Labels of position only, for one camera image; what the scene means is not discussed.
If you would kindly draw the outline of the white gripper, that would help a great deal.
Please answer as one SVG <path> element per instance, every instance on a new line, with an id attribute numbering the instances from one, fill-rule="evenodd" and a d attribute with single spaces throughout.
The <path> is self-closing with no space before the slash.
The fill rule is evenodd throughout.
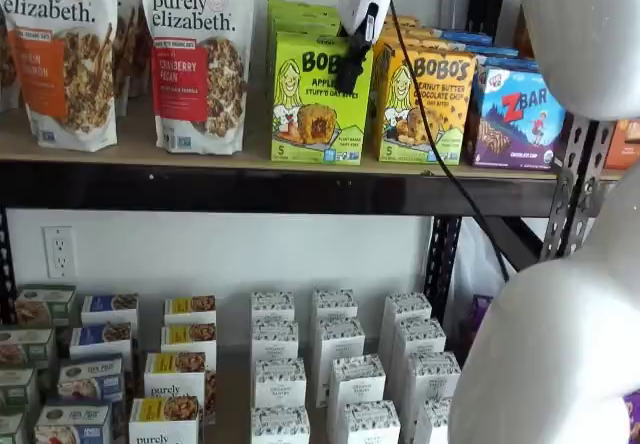
<path id="1" fill-rule="evenodd" d="M 348 36 L 348 49 L 340 59 L 335 88 L 353 91 L 363 72 L 363 63 L 381 34 L 391 0 L 339 0 L 341 28 Z"/>

